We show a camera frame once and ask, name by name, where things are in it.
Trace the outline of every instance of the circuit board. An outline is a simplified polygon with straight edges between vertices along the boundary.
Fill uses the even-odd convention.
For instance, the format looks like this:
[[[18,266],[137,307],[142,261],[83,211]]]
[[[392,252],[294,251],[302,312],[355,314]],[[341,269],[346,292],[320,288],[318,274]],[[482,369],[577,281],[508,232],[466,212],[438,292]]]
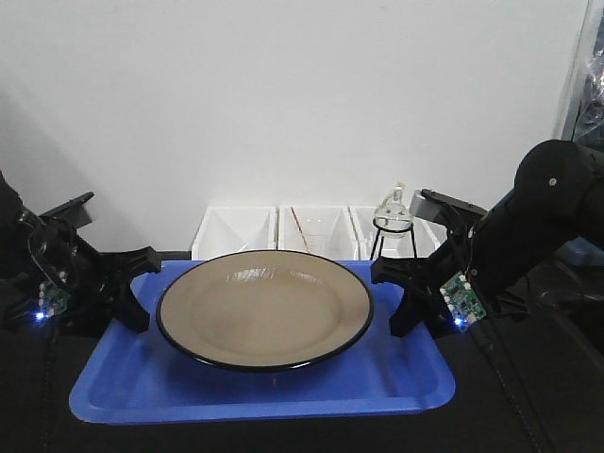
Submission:
[[[460,332],[464,332],[487,315],[472,286],[461,272],[441,287],[441,294]]]
[[[36,319],[40,322],[63,313],[67,310],[70,298],[69,293],[57,288],[50,281],[41,283],[38,299],[40,311],[36,313]]]

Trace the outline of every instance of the black wire stand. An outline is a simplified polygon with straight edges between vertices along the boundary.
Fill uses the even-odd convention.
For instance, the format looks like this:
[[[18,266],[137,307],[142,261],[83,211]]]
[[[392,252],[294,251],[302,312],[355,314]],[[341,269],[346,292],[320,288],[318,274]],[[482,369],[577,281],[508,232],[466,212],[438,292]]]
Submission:
[[[373,220],[373,224],[374,224],[374,227],[376,227],[376,229],[377,229],[377,234],[376,234],[376,238],[374,239],[374,244],[371,247],[371,256],[369,257],[370,260],[374,259],[374,255],[376,254],[376,249],[378,248],[378,242],[379,242],[379,251],[377,252],[377,256],[378,257],[381,256],[381,252],[384,248],[383,233],[403,234],[403,233],[410,232],[411,233],[411,245],[413,246],[413,257],[417,258],[417,245],[415,244],[415,232],[413,229],[413,221],[409,221],[409,225],[403,229],[389,229],[389,228],[384,228],[383,226],[378,226],[376,224],[375,218]]]

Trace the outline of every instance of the tray rim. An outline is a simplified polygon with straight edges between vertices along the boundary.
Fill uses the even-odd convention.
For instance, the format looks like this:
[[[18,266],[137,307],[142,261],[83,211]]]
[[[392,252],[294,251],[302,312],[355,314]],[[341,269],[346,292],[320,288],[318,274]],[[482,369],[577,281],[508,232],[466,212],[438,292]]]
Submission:
[[[195,266],[200,261],[171,260],[165,261],[162,267],[178,265]],[[340,260],[341,265],[362,268],[368,266],[369,260]],[[135,294],[144,288],[145,282],[153,275],[143,275],[133,280],[132,287]],[[428,341],[433,339],[428,329],[420,323],[411,334],[424,336]],[[80,376],[75,382],[69,396],[69,406],[76,418],[88,423],[106,424],[111,426],[137,426],[154,424],[176,423],[228,423],[238,420],[281,420],[336,417],[345,418],[353,416],[389,416],[413,415],[431,409],[442,407],[455,395],[457,383],[455,377],[442,356],[436,344],[431,345],[437,354],[431,358],[445,366],[445,375],[439,376],[439,385],[435,390],[416,396],[389,396],[371,399],[339,399],[339,409],[335,411],[328,403],[330,400],[321,401],[287,401],[287,402],[261,402],[261,403],[236,403],[236,404],[194,404],[191,406],[177,406],[154,408],[118,408],[110,409],[99,407],[91,403],[89,396],[91,386],[98,372],[102,369],[113,342],[117,335],[126,335],[136,338],[137,334],[127,330],[119,321],[113,320],[105,334],[91,353]]]

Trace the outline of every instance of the green circuit board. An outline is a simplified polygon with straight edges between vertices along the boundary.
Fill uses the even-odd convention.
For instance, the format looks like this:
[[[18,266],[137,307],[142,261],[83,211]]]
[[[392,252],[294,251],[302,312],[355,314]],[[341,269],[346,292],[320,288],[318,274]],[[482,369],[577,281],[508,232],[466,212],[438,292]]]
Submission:
[[[453,322],[461,332],[487,315],[478,296],[465,275],[458,272],[441,287],[446,306],[451,311]]]

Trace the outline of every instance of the black plate rim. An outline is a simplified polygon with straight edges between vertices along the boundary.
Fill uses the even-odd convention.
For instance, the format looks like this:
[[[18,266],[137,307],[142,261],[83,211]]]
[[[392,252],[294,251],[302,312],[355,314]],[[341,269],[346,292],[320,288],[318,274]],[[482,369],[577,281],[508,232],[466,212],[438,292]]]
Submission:
[[[298,254],[298,255],[306,255],[308,257],[313,257],[319,260],[325,260],[327,262],[333,263],[336,266],[344,269],[347,273],[349,273],[352,277],[354,277],[358,282],[361,283],[362,287],[364,288],[365,292],[367,293],[368,299],[369,299],[369,311],[367,313],[367,319],[365,319],[364,324],[362,325],[362,327],[359,329],[359,331],[357,333],[355,333],[355,335],[353,335],[347,342],[341,344],[340,346],[338,346],[337,348],[322,354],[320,356],[316,356],[313,357],[311,359],[305,360],[305,361],[296,361],[296,362],[291,362],[291,363],[283,363],[280,365],[260,365],[260,366],[255,366],[255,365],[240,365],[240,364],[236,364],[236,363],[227,363],[227,362],[222,362],[222,361],[217,361],[208,357],[204,357],[200,354],[197,354],[195,352],[193,352],[192,350],[186,348],[185,346],[183,346],[182,344],[180,344],[179,342],[177,342],[174,338],[172,338],[172,336],[168,333],[168,331],[166,330],[163,322],[161,321],[161,303],[163,302],[163,297],[168,293],[168,291],[170,290],[170,288],[172,288],[172,285],[174,285],[181,277],[184,277],[185,275],[189,274],[191,271],[193,271],[194,269],[197,269],[200,266],[203,266],[209,262],[215,261],[215,260],[220,260],[226,257],[231,257],[234,255],[242,255],[242,254],[247,254],[247,253],[257,253],[257,252],[277,252],[277,253],[291,253],[291,254]],[[201,361],[204,362],[208,365],[212,365],[212,366],[217,366],[220,368],[224,368],[227,370],[232,370],[232,371],[246,371],[246,372],[275,372],[275,371],[287,371],[287,370],[293,370],[295,368],[301,368],[304,366],[308,366],[308,365],[312,365],[315,363],[318,363],[320,361],[325,361],[327,359],[330,359],[332,357],[335,357],[339,354],[341,354],[342,352],[344,352],[346,349],[348,349],[350,346],[352,346],[354,343],[356,343],[367,331],[367,329],[369,328],[369,326],[371,326],[371,323],[373,321],[374,318],[374,313],[375,313],[375,300],[374,300],[374,295],[371,292],[371,289],[369,288],[369,285],[367,285],[367,283],[365,283],[365,281],[363,281],[362,278],[360,278],[359,276],[357,276],[354,272],[352,272],[350,269],[348,269],[347,267],[345,267],[343,264],[340,264],[337,261],[334,260],[330,260],[328,258],[325,257],[320,257],[318,255],[312,255],[309,253],[305,253],[305,252],[298,252],[296,250],[275,250],[275,249],[262,249],[262,250],[246,250],[244,252],[236,252],[236,253],[229,253],[227,255],[222,255],[220,257],[216,257],[213,258],[211,260],[206,260],[203,262],[200,262],[199,264],[193,266],[191,269],[187,270],[186,272],[182,273],[181,275],[179,275],[174,281],[172,281],[170,283],[170,285],[168,285],[168,287],[164,290],[163,294],[161,295],[161,298],[159,299],[158,305],[156,307],[156,311],[155,311],[155,317],[156,317],[156,322],[158,324],[159,327],[159,331],[161,332],[161,334],[164,336],[164,338],[166,340],[168,340],[168,342],[175,347],[176,349],[178,349],[180,352],[184,353],[185,355],[189,356],[192,359],[195,359],[196,361]]]

